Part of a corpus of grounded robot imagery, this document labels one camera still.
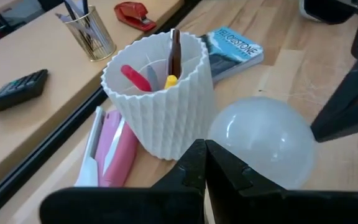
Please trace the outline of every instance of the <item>pencil holder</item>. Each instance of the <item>pencil holder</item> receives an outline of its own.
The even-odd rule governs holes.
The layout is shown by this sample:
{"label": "pencil holder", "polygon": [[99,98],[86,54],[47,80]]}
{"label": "pencil holder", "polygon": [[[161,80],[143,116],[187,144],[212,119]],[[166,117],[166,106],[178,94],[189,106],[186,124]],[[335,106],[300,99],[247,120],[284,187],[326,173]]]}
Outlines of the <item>pencil holder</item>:
{"label": "pencil holder", "polygon": [[207,137],[215,115],[208,50],[201,39],[181,33],[181,76],[175,86],[140,91],[120,71],[130,65],[147,78],[147,66],[162,88],[167,78],[170,34],[135,41],[103,70],[102,86],[144,148],[160,159],[178,160],[195,139]]}
{"label": "pencil holder", "polygon": [[103,60],[116,50],[116,45],[94,6],[89,6],[87,15],[65,24],[91,62]]}

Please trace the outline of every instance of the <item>red pen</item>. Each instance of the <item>red pen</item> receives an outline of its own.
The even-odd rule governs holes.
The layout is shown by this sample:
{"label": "red pen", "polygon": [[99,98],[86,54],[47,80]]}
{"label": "red pen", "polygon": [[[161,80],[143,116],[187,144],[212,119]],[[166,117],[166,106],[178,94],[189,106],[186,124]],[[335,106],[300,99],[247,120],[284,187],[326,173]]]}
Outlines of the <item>red pen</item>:
{"label": "red pen", "polygon": [[125,75],[138,89],[142,91],[152,91],[149,81],[144,78],[139,72],[135,71],[129,65],[123,65],[121,67],[122,74]]}

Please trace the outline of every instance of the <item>white pen holder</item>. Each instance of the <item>white pen holder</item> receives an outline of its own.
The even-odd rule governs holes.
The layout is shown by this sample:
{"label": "white pen holder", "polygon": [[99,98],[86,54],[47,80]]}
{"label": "white pen holder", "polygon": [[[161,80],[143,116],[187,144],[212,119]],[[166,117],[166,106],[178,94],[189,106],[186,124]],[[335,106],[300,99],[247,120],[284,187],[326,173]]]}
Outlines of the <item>white pen holder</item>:
{"label": "white pen holder", "polygon": [[162,88],[167,78],[170,34],[144,37],[118,52],[103,70],[102,86],[140,143],[153,156],[178,160],[195,139],[207,137],[215,116],[214,91],[205,43],[195,35],[180,34],[182,73],[167,89],[143,92],[120,71],[130,65],[147,78],[156,71]]}

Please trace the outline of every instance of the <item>white sphere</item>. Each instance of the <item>white sphere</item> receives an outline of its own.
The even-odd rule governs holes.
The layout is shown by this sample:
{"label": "white sphere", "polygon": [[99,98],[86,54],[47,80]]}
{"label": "white sphere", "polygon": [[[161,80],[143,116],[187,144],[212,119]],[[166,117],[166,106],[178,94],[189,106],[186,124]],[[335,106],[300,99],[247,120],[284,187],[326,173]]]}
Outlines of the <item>white sphere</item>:
{"label": "white sphere", "polygon": [[298,189],[314,165],[310,126],[286,103],[266,97],[239,100],[213,121],[212,139],[286,189]]}

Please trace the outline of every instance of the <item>black calculator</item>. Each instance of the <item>black calculator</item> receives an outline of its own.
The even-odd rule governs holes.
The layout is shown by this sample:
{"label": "black calculator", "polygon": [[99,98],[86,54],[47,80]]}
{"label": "black calculator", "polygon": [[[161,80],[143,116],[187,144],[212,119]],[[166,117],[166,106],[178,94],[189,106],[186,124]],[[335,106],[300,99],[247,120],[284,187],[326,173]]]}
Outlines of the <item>black calculator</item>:
{"label": "black calculator", "polygon": [[5,84],[0,89],[0,111],[41,95],[47,77],[48,70],[42,69]]}

